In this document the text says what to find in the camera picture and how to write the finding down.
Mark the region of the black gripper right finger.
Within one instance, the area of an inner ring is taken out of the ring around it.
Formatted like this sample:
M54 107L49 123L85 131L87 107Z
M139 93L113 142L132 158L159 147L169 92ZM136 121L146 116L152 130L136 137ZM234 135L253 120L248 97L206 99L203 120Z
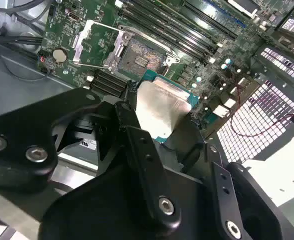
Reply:
M237 162L224 163L190 116L179 121L165 144L177 154L181 172L200 180L224 240L289 240L291 224L252 175Z

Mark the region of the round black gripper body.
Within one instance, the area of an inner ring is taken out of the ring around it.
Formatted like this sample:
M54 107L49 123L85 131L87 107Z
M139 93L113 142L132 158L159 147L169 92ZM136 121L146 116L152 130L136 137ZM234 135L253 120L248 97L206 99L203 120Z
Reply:
M218 240L211 204L197 180L166 170L182 220L168 240ZM120 165L60 197L45 213L40 240L159 240L130 170Z

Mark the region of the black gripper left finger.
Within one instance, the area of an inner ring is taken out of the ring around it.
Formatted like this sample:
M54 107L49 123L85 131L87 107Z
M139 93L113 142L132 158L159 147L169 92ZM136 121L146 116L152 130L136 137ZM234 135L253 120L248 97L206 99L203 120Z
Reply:
M23 193L44 189L57 163L57 152L70 145L70 125L88 117L103 129L102 156L110 160L103 174L127 167L142 196L143 208L157 231L174 231L181 210L150 134L141 129L126 102L100 101L75 88L0 115L0 188Z

